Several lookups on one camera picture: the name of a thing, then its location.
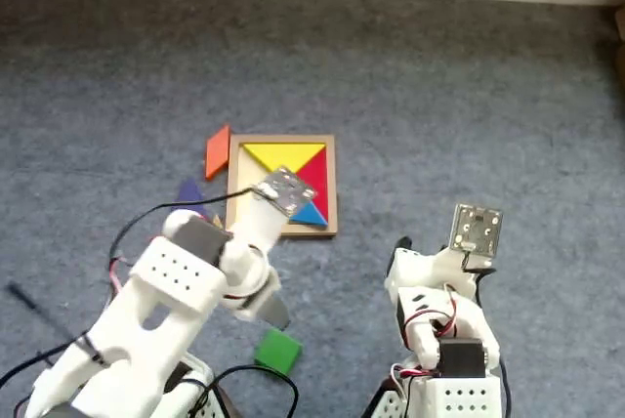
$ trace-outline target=black cable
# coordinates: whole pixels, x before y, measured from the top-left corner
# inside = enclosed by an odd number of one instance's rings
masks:
[[[481,298],[479,297],[479,283],[484,278],[495,272],[496,269],[482,269],[476,277],[476,304],[480,308]],[[501,383],[504,386],[504,396],[506,397],[506,412],[504,416],[505,418],[510,418],[512,416],[512,391],[510,389],[510,383],[508,382],[508,369],[506,369],[506,362],[504,361],[504,356],[501,353],[499,354],[499,369],[501,370]]]
[[[227,200],[229,198],[233,198],[236,196],[240,196],[243,195],[245,193],[248,193],[250,191],[257,191],[255,188],[244,188],[243,190],[240,191],[236,191],[234,193],[228,193],[225,195],[221,195],[221,196],[216,196],[214,198],[208,198],[205,200],[197,200],[197,201],[178,201],[178,202],[173,202],[173,203],[162,203],[160,205],[154,206],[153,208],[145,211],[144,213],[142,213],[139,216],[136,216],[135,218],[133,218],[130,222],[128,222],[122,229],[121,231],[117,234],[117,236],[115,236],[115,239],[113,240],[112,244],[110,245],[110,249],[108,251],[108,258],[109,258],[109,262],[108,262],[108,266],[110,268],[110,265],[115,261],[115,253],[117,252],[117,247],[119,245],[119,242],[121,241],[121,239],[126,235],[126,233],[131,229],[131,227],[136,224],[140,219],[144,218],[145,216],[149,215],[150,213],[159,210],[161,208],[170,208],[173,206],[193,206],[193,205],[204,205],[204,204],[210,204],[210,203],[216,203],[218,201],[223,201],[223,200]],[[16,296],[18,299],[20,299],[29,309],[31,309],[32,311],[34,311],[36,314],[39,314],[40,317],[44,318],[45,320],[47,320],[47,323],[51,324],[53,327],[55,327],[58,331],[61,331],[63,334],[66,334],[67,332],[64,331],[64,328],[61,327],[57,322],[54,321],[54,319],[52,319],[52,322],[50,321],[50,316],[48,315],[47,312],[42,311],[41,308],[39,306],[37,306],[36,304],[34,304],[32,302],[32,300],[25,295],[25,293],[19,288],[18,285],[16,285],[15,283],[12,283],[8,286],[9,291],[11,292],[11,294],[13,294],[14,296]],[[82,348],[83,350],[85,350],[86,348],[92,349],[93,351],[91,353],[93,353],[93,360],[96,362],[104,362],[104,360],[102,359],[102,355],[100,355],[100,353],[98,352],[98,350],[95,349],[95,347],[93,346],[93,344],[91,343],[89,337],[87,337],[86,333],[82,335],[83,341],[86,344],[86,347],[83,346],[80,342],[78,342],[77,338],[71,338],[71,340],[58,345],[57,347],[54,347],[46,352],[43,353],[39,353],[37,352],[37,355],[33,356],[30,359],[27,359],[26,361],[18,364],[17,366],[15,366],[14,368],[12,368],[11,370],[9,370],[8,372],[6,372],[1,378],[0,378],[0,389],[2,389],[15,375],[21,373],[22,371],[24,371],[25,369],[27,369],[28,367],[40,362],[40,361],[47,361],[47,359],[50,356],[56,355],[58,353],[63,352],[64,350],[67,349],[67,347],[69,347],[69,345],[71,345],[72,343],[76,342],[76,345],[79,348]]]
[[[408,398],[406,399],[406,407],[403,410],[403,418],[408,417],[408,410],[410,408],[410,393],[412,392],[412,381],[414,381],[415,377],[416,376],[412,376],[410,377],[410,379],[408,379]]]
[[[508,383],[508,369],[506,369],[506,362],[504,356],[499,354],[499,369],[501,370],[501,382],[504,385],[504,395],[506,396],[506,414],[505,418],[512,416],[512,391],[510,390],[510,384]]]
[[[41,350],[37,350],[36,353],[38,355],[41,355]],[[48,364],[50,367],[54,366],[55,364],[53,362],[50,361],[50,359],[48,357],[44,357],[42,359],[43,362],[45,362],[46,364]]]
[[[231,367],[229,369],[226,369],[220,375],[218,375],[215,379],[211,381],[211,383],[208,386],[204,387],[204,392],[202,392],[202,394],[197,398],[197,401],[195,402],[195,405],[193,406],[193,408],[188,411],[189,418],[195,418],[195,415],[197,415],[197,413],[199,413],[201,409],[204,408],[204,406],[208,402],[208,395],[213,389],[217,388],[217,386],[219,385],[219,382],[222,379],[224,379],[227,376],[230,376],[230,374],[234,372],[247,371],[247,370],[267,372],[277,377],[278,379],[281,379],[283,382],[287,383],[291,387],[291,389],[293,390],[293,402],[291,403],[291,408],[289,409],[286,415],[286,418],[291,418],[293,414],[295,413],[295,409],[297,408],[297,402],[300,398],[300,392],[298,391],[297,386],[288,376],[282,374],[281,372],[276,371],[275,369],[272,369],[270,367],[260,366],[257,364],[242,364],[239,366]]]
[[[20,408],[22,405],[30,400],[31,395],[32,394],[28,394],[26,397],[22,398],[18,403],[16,403],[16,406],[13,409],[13,418],[20,418]]]
[[[468,250],[465,251],[465,256],[462,259],[462,264],[460,266],[460,268],[462,269],[463,272],[467,271],[467,265],[469,264],[469,256],[471,255],[471,252],[469,252]]]
[[[128,223],[126,223],[122,227],[122,229],[117,233],[117,236],[115,236],[115,238],[113,239],[113,242],[110,244],[110,248],[108,249],[108,268],[106,272],[110,272],[110,269],[117,258],[115,254],[117,253],[117,248],[119,247],[119,243],[121,242],[121,239],[124,238],[124,236],[132,228],[132,226],[134,226],[136,223],[138,223],[140,220],[145,218],[147,215],[153,213],[154,211],[160,210],[162,208],[172,208],[174,206],[208,205],[210,203],[217,203],[218,201],[224,201],[224,200],[228,200],[229,198],[241,196],[241,195],[244,195],[245,193],[249,193],[250,191],[258,192],[255,188],[248,187],[248,188],[244,188],[243,190],[239,190],[233,193],[227,193],[225,195],[220,195],[220,196],[216,196],[213,198],[207,198],[205,200],[174,201],[171,203],[161,203],[160,205],[156,205],[150,208],[149,210],[144,211],[144,213],[141,213],[135,216],[132,220],[130,220]],[[110,283],[110,289],[111,289],[111,299],[112,299],[115,296],[115,287],[113,286],[112,282]]]
[[[56,355],[66,350],[67,347],[71,345],[72,343],[73,343],[73,340],[71,342],[63,343],[62,345],[58,345],[57,347],[54,347],[48,350],[47,352],[43,352],[39,355],[35,355],[31,359],[27,359],[23,363],[18,364],[16,367],[14,367],[9,372],[7,372],[4,376],[2,376],[2,378],[0,378],[0,389],[2,389],[7,384],[7,382],[9,382],[11,378],[15,376],[16,374],[21,373],[22,371],[29,368],[33,364],[36,364],[40,361],[45,361],[48,357]]]
[[[199,379],[193,379],[192,377],[189,377],[187,379],[181,379],[179,384],[183,384],[183,383],[194,384],[196,386],[201,387],[202,389],[206,389],[206,384],[204,384]]]

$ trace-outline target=gray carpet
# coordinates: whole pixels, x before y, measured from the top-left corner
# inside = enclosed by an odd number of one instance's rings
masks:
[[[305,353],[298,416],[355,417],[405,356],[382,282],[395,241],[454,204],[505,211],[483,285],[517,417],[615,417],[625,395],[625,123],[616,34],[593,8],[457,0],[0,0],[0,279],[79,332],[131,216],[202,175],[204,141],[332,133],[340,233],[272,252]],[[225,176],[202,183],[222,193]],[[137,256],[164,215],[123,245]],[[62,338],[3,295],[0,368]],[[193,345],[248,362],[265,325],[219,309]],[[40,369],[0,392],[8,410]],[[288,395],[226,387],[246,416]]]

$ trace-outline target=green square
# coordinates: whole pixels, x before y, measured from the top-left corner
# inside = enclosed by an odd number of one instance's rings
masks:
[[[288,375],[301,352],[299,342],[273,328],[256,349],[254,362]]]

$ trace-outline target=wire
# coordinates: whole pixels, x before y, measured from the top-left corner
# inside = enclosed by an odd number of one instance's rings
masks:
[[[28,394],[26,397],[22,398],[18,403],[16,403],[15,408],[13,409],[13,418],[20,418],[20,410],[23,405],[30,400],[31,394]]]
[[[449,289],[449,285],[447,283],[444,284],[444,288],[447,294],[449,295],[449,302],[451,303],[451,307],[453,308],[453,314],[451,315],[451,319],[449,319],[447,323],[442,327],[442,329],[439,332],[437,332],[437,336],[442,337],[449,330],[451,330],[451,327],[453,327],[454,329],[453,336],[455,337],[458,332],[456,328],[456,315],[458,314],[458,305],[456,304],[456,300],[453,299],[451,290]]]
[[[481,308],[481,298],[479,297],[479,284],[490,274],[496,272],[496,269],[483,269],[476,277],[476,304]],[[508,382],[508,369],[506,368],[506,362],[503,355],[499,354],[499,369],[501,370],[501,383],[504,387],[504,396],[506,398],[506,411],[505,418],[512,416],[512,390],[510,389],[510,383]]]
[[[408,416],[408,410],[410,408],[410,393],[412,392],[412,381],[414,381],[415,376],[412,376],[409,380],[408,380],[408,400],[406,401],[406,407],[403,410],[403,418],[407,418]]]
[[[228,200],[229,198],[234,198],[236,196],[244,195],[245,193],[249,193],[250,191],[254,191],[258,193],[260,196],[264,196],[259,190],[256,190],[253,187],[248,187],[248,188],[244,188],[243,190],[236,191],[234,193],[227,193],[225,195],[215,196],[213,198],[208,198],[205,200],[175,201],[172,203],[161,203],[160,205],[156,205],[150,208],[149,210],[144,211],[144,213],[141,213],[135,216],[132,220],[130,220],[128,223],[126,223],[122,227],[122,229],[117,233],[117,235],[113,239],[113,242],[110,244],[110,248],[108,249],[108,269],[107,269],[109,275],[111,273],[111,267],[114,267],[115,262],[117,261],[116,254],[117,254],[117,248],[119,247],[119,243],[124,238],[124,236],[128,233],[128,231],[132,228],[132,226],[134,226],[140,220],[145,218],[147,215],[153,213],[156,210],[160,210],[162,208],[172,208],[174,206],[207,205],[210,203],[217,203],[218,201],[224,201],[224,200]],[[115,294],[116,294],[115,285],[112,280],[110,281],[109,287],[110,287],[110,296],[112,299],[115,297]]]
[[[465,251],[465,257],[462,259],[462,265],[460,266],[460,268],[462,269],[463,272],[465,272],[467,270],[467,265],[469,265],[469,256],[471,255],[471,252],[469,252],[468,250]]]
[[[406,377],[430,377],[434,376],[435,371],[427,371],[424,369],[401,369],[399,371],[399,377],[405,379]]]
[[[120,260],[119,257],[115,256],[115,254],[117,253],[117,248],[119,246],[119,243],[123,239],[123,237],[132,228],[132,226],[134,224],[136,224],[139,220],[141,220],[145,216],[149,215],[150,213],[152,213],[152,212],[154,212],[156,210],[159,210],[161,208],[170,208],[170,207],[179,206],[179,205],[180,206],[193,206],[193,205],[204,205],[204,204],[216,203],[218,201],[227,200],[229,198],[233,198],[233,197],[236,197],[236,196],[243,195],[245,193],[249,193],[250,191],[254,191],[254,192],[258,193],[260,196],[265,197],[262,192],[260,192],[259,190],[256,190],[255,188],[251,188],[250,187],[250,188],[244,188],[243,190],[236,191],[234,193],[228,193],[228,194],[225,194],[225,195],[216,196],[214,198],[208,198],[206,200],[182,201],[182,202],[174,202],[174,203],[162,203],[162,204],[154,206],[153,208],[150,208],[149,210],[145,211],[144,213],[136,216],[131,221],[129,221],[126,225],[124,225],[124,227],[119,231],[117,236],[115,236],[112,244],[110,245],[110,249],[108,251],[108,274],[109,274],[111,295],[109,296],[108,300],[106,301],[104,309],[106,309],[106,307],[108,306],[108,304],[110,303],[112,298],[115,297],[115,294],[116,294],[115,293],[115,285],[113,284],[113,280],[112,280],[111,274],[114,274],[113,270],[115,268],[115,264],[116,264],[116,262],[118,260]],[[18,299],[20,299],[30,310],[34,311],[36,314],[38,314],[40,317],[42,317],[44,320],[46,320],[46,322],[48,324],[52,325],[53,328],[55,328],[57,331],[61,332],[64,336],[70,335],[70,334],[67,333],[66,328],[62,324],[59,324],[58,322],[56,322],[54,320],[54,318],[51,317],[45,310],[43,310],[40,306],[36,305],[27,295],[25,295],[25,293],[20,289],[20,287],[18,285],[16,285],[15,283],[10,283],[9,286],[8,286],[8,289],[14,296],[16,296]],[[86,333],[84,333],[82,335],[82,338],[83,338],[83,341],[85,342],[86,346],[93,350],[92,352],[87,351],[87,347],[85,347],[80,342],[78,342],[79,338],[80,337],[78,337],[78,338],[73,338],[72,337],[69,341],[67,341],[65,343],[62,343],[61,345],[58,345],[57,347],[54,347],[54,348],[52,348],[52,349],[50,349],[50,350],[48,350],[46,352],[43,352],[43,353],[37,352],[37,355],[35,355],[32,358],[27,359],[26,361],[18,364],[17,366],[15,366],[14,368],[12,368],[8,372],[6,372],[0,378],[0,389],[2,389],[17,374],[21,373],[22,371],[24,371],[25,369],[29,368],[30,366],[32,366],[34,364],[37,364],[38,362],[47,361],[50,356],[53,356],[53,355],[56,355],[58,353],[63,352],[64,350],[67,349],[67,347],[69,347],[69,345],[71,345],[74,342],[75,342],[75,344],[79,348],[83,349],[86,353],[93,354],[92,359],[94,361],[103,363],[104,360],[102,359],[102,355],[100,355],[100,353],[93,347],[93,345],[92,345],[91,341],[89,340],[89,338],[87,337]],[[294,403],[297,403],[297,398],[299,397],[299,393],[297,392],[297,388],[295,388],[294,391],[296,391]]]
[[[0,389],[2,389],[7,384],[7,382],[9,382],[11,378],[13,378],[13,376],[15,376],[16,374],[21,373],[22,371],[29,368],[33,364],[36,364],[40,361],[45,361],[50,356],[56,355],[64,351],[72,343],[73,343],[73,340],[71,342],[63,343],[62,345],[58,345],[57,347],[54,347],[48,350],[47,352],[43,352],[39,355],[35,355],[31,359],[27,359],[21,364],[18,364],[16,367],[14,367],[13,369],[5,373],[5,375],[0,378]]]
[[[195,415],[197,415],[197,413],[199,413],[201,409],[204,408],[204,406],[208,402],[208,395],[210,394],[211,391],[217,388],[217,386],[219,385],[222,379],[224,379],[227,376],[230,376],[230,374],[234,372],[247,371],[247,370],[257,370],[257,371],[267,372],[277,377],[278,379],[281,379],[283,382],[287,383],[291,387],[291,389],[293,390],[293,402],[291,403],[291,408],[289,409],[286,415],[286,418],[291,418],[293,414],[295,413],[295,409],[297,408],[297,402],[300,398],[300,392],[298,391],[297,386],[288,376],[282,374],[281,372],[276,371],[275,369],[271,369],[270,367],[260,366],[257,364],[242,364],[239,366],[231,367],[229,369],[226,369],[220,375],[218,375],[215,379],[211,381],[211,383],[208,386],[204,387],[204,392],[202,392],[202,394],[199,396],[199,398],[195,402],[195,405],[192,407],[192,409],[188,411],[189,418],[195,418]]]
[[[193,384],[193,385],[198,386],[198,387],[200,387],[202,389],[206,389],[206,384],[204,384],[199,379],[193,379],[192,377],[189,377],[189,378],[186,378],[186,379],[181,379],[179,384],[183,384],[183,383]]]
[[[401,386],[401,384],[397,380],[397,377],[395,376],[395,370],[397,368],[401,368],[401,364],[399,364],[398,362],[393,363],[391,365],[391,372],[389,373],[389,375],[391,376],[391,380],[395,384],[395,387],[397,389],[397,394],[400,396],[401,401],[406,401],[406,392],[404,391],[403,387]]]
[[[440,314],[440,315],[444,315],[445,317],[447,317],[449,319],[447,321],[447,323],[445,323],[442,328],[437,330],[437,336],[438,337],[443,335],[443,334],[445,334],[445,333],[447,333],[451,329],[452,326],[455,328],[456,302],[455,302],[455,300],[453,298],[451,298],[451,293],[449,294],[449,297],[451,299],[451,306],[453,307],[453,310],[454,310],[452,315],[449,315],[448,313],[444,313],[443,311],[438,311],[436,309],[423,309],[423,310],[417,311],[416,313],[411,315],[406,320],[406,322],[403,323],[403,328],[401,329],[401,338],[403,339],[403,344],[404,344],[404,346],[406,348],[409,349],[409,347],[408,347],[408,338],[406,336],[406,328],[408,328],[408,324],[411,321],[413,321],[417,317],[420,317],[421,315],[424,315],[424,314]]]
[[[110,264],[110,268],[108,269],[108,278],[110,279],[110,284],[115,289],[115,294],[121,291],[121,282],[119,281],[119,278],[117,277],[117,274],[115,273],[115,266],[117,265],[118,261],[119,261],[119,258],[115,257],[115,260]]]

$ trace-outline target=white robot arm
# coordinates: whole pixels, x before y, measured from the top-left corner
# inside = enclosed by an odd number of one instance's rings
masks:
[[[267,254],[314,191],[280,168],[255,192],[260,197],[229,231],[192,211],[174,211],[84,336],[96,360],[76,343],[69,346],[35,382],[25,418],[187,416],[200,390],[183,383],[171,395],[163,391],[181,364],[187,378],[212,377],[187,349],[219,303],[240,318],[285,327],[288,313],[275,296],[280,283]],[[158,305],[168,315],[155,329],[143,328]]]
[[[407,237],[397,243],[384,285],[411,355],[363,417],[501,418],[499,344],[475,301],[477,283],[494,272],[501,221],[499,211],[458,205],[437,254],[420,254]]]

